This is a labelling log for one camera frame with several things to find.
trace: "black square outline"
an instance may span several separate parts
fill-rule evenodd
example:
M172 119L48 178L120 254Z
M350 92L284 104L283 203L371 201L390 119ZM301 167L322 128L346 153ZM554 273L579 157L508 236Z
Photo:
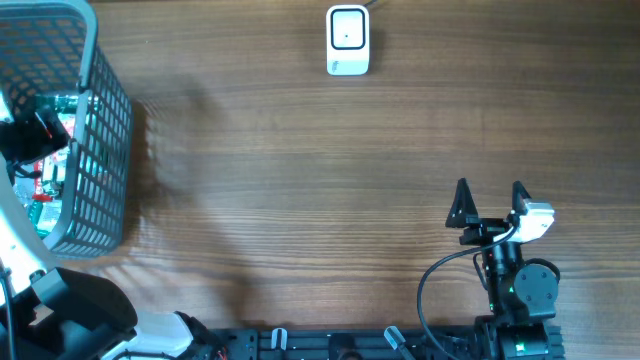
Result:
M337 48L334 44L333 44L333 14L337 13L338 11L359 11L362 14L362 45L358 46L358 47L341 47L341 48ZM331 47L333 47L336 50L360 50L364 47L364 45L367 43L367 34L365 32L365 16L364 16L364 11L362 11L362 9L335 9L331 12Z

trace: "gray plastic basket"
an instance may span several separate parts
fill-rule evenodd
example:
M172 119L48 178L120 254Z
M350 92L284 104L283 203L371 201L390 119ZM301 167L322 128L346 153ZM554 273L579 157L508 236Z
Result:
M133 118L97 36L82 0L0 3L0 76L11 111L33 111L36 94L80 96L60 218L44 239L63 257L100 256L122 240Z

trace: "white sensor box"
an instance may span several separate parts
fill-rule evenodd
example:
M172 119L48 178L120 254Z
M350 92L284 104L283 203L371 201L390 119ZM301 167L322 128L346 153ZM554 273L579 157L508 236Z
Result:
M327 72L362 75L369 70L369 11L336 5L327 11Z

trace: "wooden surface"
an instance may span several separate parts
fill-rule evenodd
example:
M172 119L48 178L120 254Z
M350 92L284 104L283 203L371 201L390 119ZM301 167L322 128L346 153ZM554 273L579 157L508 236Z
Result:
M325 70L331 1L101 1L136 101L125 243L76 263L136 306L209 326L417 326L422 272L511 183L552 202L524 248L563 271L569 358L640 354L640 5L380 0L369 74ZM488 313L471 259L434 324Z

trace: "wood grain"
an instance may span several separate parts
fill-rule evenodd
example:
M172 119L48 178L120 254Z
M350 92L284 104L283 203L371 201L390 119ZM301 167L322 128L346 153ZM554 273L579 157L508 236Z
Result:
M569 358L640 354L640 6L381 0L362 77L325 71L333 2L96 1L135 101L125 243L73 263L136 306L213 327L417 326L422 272L521 180L556 223ZM488 313L470 259L433 276L432 323Z

